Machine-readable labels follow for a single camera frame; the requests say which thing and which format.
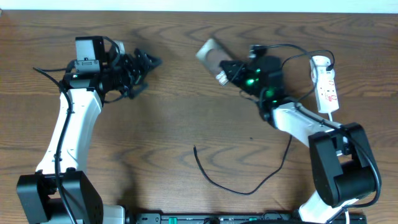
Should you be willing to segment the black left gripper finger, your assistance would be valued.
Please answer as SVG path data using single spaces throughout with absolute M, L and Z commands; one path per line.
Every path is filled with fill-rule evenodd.
M 135 49 L 134 55 L 136 56 L 138 66 L 142 73 L 149 73 L 162 64 L 162 60 L 160 58 L 151 56 L 140 49 Z
M 134 86 L 131 88 L 128 97 L 130 100 L 137 98 L 146 88 L 148 87 L 147 83 L 143 83 L 139 86 Z

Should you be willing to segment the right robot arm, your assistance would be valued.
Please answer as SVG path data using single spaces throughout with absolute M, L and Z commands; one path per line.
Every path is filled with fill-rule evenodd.
M 309 148 L 315 192 L 297 211 L 301 221 L 331 223 L 350 208 L 379 200 L 381 175 L 360 124 L 324 119 L 290 97 L 277 57 L 223 60 L 220 67 L 230 83 L 257 97 L 264 121 Z

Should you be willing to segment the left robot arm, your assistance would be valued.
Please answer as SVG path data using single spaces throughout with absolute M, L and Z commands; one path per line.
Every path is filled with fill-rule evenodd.
M 129 54 L 106 36 L 77 37 L 75 49 L 56 83 L 60 110 L 50 144 L 35 172 L 19 177 L 17 195 L 29 223 L 134 223 L 125 206 L 103 203 L 86 175 L 88 151 L 106 95 L 136 98 L 162 61 L 140 49 Z

